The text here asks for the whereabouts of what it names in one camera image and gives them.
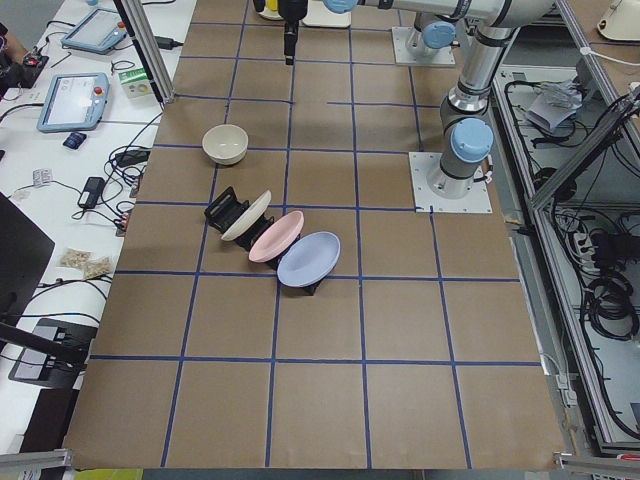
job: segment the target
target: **small package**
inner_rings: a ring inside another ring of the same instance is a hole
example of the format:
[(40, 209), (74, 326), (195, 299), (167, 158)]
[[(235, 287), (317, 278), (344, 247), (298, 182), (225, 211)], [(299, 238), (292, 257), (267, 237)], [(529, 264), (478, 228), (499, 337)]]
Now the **small package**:
[(124, 91), (127, 92), (129, 98), (141, 97), (142, 95), (153, 93), (144, 68), (120, 72), (118, 77), (120, 78), (120, 85), (122, 85)]

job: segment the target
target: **power strip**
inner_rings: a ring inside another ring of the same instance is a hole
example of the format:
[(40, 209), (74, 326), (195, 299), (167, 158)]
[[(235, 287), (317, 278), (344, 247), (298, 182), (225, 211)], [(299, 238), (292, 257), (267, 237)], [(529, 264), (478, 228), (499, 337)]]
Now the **power strip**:
[(572, 237), (574, 252), (580, 258), (580, 265), (582, 269), (594, 275), (600, 273), (600, 269), (596, 267), (593, 256), (596, 253), (596, 249), (593, 246), (591, 237), (588, 233), (575, 232)]
[(562, 403), (565, 407), (575, 407), (578, 404), (578, 395), (571, 387), (569, 377), (564, 373), (559, 373), (555, 376), (558, 390), (562, 395)]

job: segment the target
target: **electronic device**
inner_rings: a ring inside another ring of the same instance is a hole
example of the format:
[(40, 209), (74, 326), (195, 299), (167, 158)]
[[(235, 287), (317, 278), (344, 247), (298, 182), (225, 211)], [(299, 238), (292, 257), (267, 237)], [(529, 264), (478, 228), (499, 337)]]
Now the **electronic device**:
[(137, 165), (138, 163), (146, 162), (149, 160), (150, 153), (151, 150), (148, 148), (138, 148), (135, 150), (116, 153), (113, 158), (118, 167), (126, 168), (132, 165)]
[(25, 347), (9, 378), (71, 387), (84, 368), (96, 329), (50, 318), (40, 319), (33, 333), (15, 327), (42, 279), (53, 248), (53, 241), (0, 193), (0, 349), (7, 343)]
[(96, 8), (67, 33), (60, 43), (63, 47), (104, 54), (127, 35), (118, 12)]
[(0, 81), (4, 88), (31, 88), (49, 61), (35, 49), (22, 60), (22, 64), (11, 62), (6, 55), (0, 58)]
[(0, 323), (17, 323), (40, 283), (53, 247), (53, 241), (0, 194)]
[(109, 94), (109, 79), (104, 73), (56, 75), (44, 101), (38, 130), (69, 132), (96, 127)]
[(82, 142), (87, 139), (86, 133), (81, 132), (71, 132), (69, 136), (62, 142), (62, 145), (70, 148), (71, 150), (77, 150)]
[(78, 199), (78, 206), (84, 210), (95, 208), (100, 199), (100, 195), (102, 195), (105, 184), (104, 178), (102, 177), (89, 177)]

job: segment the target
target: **white table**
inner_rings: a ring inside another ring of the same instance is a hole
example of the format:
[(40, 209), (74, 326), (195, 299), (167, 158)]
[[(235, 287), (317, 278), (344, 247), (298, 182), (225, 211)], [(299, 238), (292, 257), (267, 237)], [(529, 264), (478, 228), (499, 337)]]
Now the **white table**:
[[(168, 5), (149, 5), (145, 7), (145, 12), (149, 18), (149, 23), (154, 34), (166, 36), (177, 41), (184, 42), (196, 0), (177, 0), (176, 3)], [(115, 9), (113, 2), (102, 0), (98, 4), (101, 8)], [(62, 4), (54, 20), (67, 23), (77, 23), (89, 12), (91, 7), (87, 6), (84, 0), (67, 0)], [(64, 25), (50, 25), (38, 45), (44, 45), (44, 38), (51, 32), (68, 31), (70, 27)], [(109, 100), (105, 108), (102, 121), (107, 122), (127, 122), (144, 123), (153, 116), (160, 113), (160, 107), (153, 94), (137, 98), (129, 98), (118, 80), (118, 72), (112, 74), (112, 62), (129, 61), (135, 64), (135, 68), (141, 68), (142, 63), (133, 46), (124, 50), (112, 50), (105, 55), (84, 52), (81, 50), (63, 49), (60, 39), (63, 35), (51, 35), (49, 45), (44, 47), (42, 53), (49, 56), (49, 63), (44, 68), (36, 84), (31, 89), (22, 91), (22, 95), (15, 101), (0, 102), (0, 114), (10, 107), (23, 103), (44, 102), (51, 79), (54, 75), (61, 73), (96, 73), (102, 72), (110, 79)], [(131, 44), (127, 37), (117, 48), (122, 48)], [(162, 59), (169, 75), (173, 78), (180, 58), (180, 47), (173, 50), (161, 50)], [(19, 94), (18, 89), (10, 89), (5, 95), (6, 98), (14, 98)]]
[[(149, 21), (156, 35), (167, 36), (184, 41), (196, 0), (177, 0), (169, 5), (150, 5), (145, 7)], [(101, 7), (114, 8), (113, 2), (101, 0)], [(84, 0), (67, 0), (55, 16), (55, 20), (76, 23), (90, 10)], [(51, 25), (38, 45), (44, 43), (44, 37), (52, 31), (66, 30), (59, 25)], [(103, 120), (93, 131), (86, 132), (87, 139), (76, 151), (62, 146), (68, 133), (43, 134), (36, 130), (40, 109), (25, 108), (18, 110), (0, 123), (0, 148), (6, 151), (0, 161), (0, 191), (11, 195), (16, 189), (32, 183), (35, 169), (51, 168), (54, 180), (82, 189), (87, 177), (106, 177), (103, 165), (108, 154), (116, 147), (128, 145), (135, 134), (158, 113), (160, 108), (153, 95), (130, 99), (119, 85), (117, 76), (111, 76), (111, 61), (130, 60), (141, 66), (133, 47), (113, 51), (107, 55), (94, 55), (76, 50), (64, 50), (60, 47), (62, 35), (51, 37), (51, 43), (44, 49), (50, 56), (49, 64), (42, 72), (35, 88), (24, 90), (22, 96), (14, 102), (0, 102), (0, 114), (8, 108), (21, 104), (42, 102), (49, 89), (51, 78), (58, 73), (104, 72), (111, 79), (109, 102)], [(130, 43), (125, 40), (123, 46)], [(69, 52), (72, 56), (51, 68)], [(162, 57), (169, 74), (173, 77), (179, 59), (179, 49), (162, 51)], [(17, 92), (7, 92), (11, 98)], [(136, 144), (151, 146), (157, 125), (152, 125), (138, 138)], [(29, 196), (16, 201), (19, 208), (31, 218), (54, 242), (52, 259), (43, 276), (43, 282), (51, 283), (56, 278), (79, 279), (82, 273), (70, 268), (58, 267), (63, 251), (69, 247), (94, 252), (96, 257), (109, 256), (113, 262), (122, 247), (122, 238), (115, 236), (115, 227), (107, 220), (95, 214), (87, 214), (82, 220), (71, 219), (79, 208), (76, 205), (77, 193), (57, 184), (26, 190)], [(117, 191), (117, 187), (108, 186), (105, 198)], [(110, 205), (128, 199), (129, 189)], [(98, 211), (113, 217), (104, 207)], [(108, 293), (108, 284), (97, 282)], [(91, 287), (84, 284), (67, 285), (48, 292), (34, 300), (25, 314), (45, 314), (48, 312), (82, 312), (100, 318), (104, 307), (103, 298)], [(82, 317), (59, 317), (60, 320), (95, 326), (95, 322)], [(32, 331), (38, 318), (22, 318), (18, 327)], [(3, 354), (17, 358), (21, 349), (8, 345)], [(40, 387), (26, 383), (10, 381), (8, 374), (13, 362), (0, 359), (0, 400), (3, 408), (0, 413), (0, 454), (14, 453), (16, 436), (22, 435), (32, 415)]]

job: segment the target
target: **black monitor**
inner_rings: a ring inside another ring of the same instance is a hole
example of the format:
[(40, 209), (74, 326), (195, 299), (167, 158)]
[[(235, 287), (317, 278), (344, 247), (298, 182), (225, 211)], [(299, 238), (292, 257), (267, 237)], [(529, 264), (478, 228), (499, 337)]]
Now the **black monitor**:
[(0, 315), (15, 325), (53, 253), (53, 241), (0, 193)]
[(0, 193), (0, 350), (7, 343), (25, 347), (9, 378), (69, 387), (84, 368), (96, 329), (49, 318), (41, 318), (34, 333), (15, 328), (42, 279), (53, 247), (54, 242)]

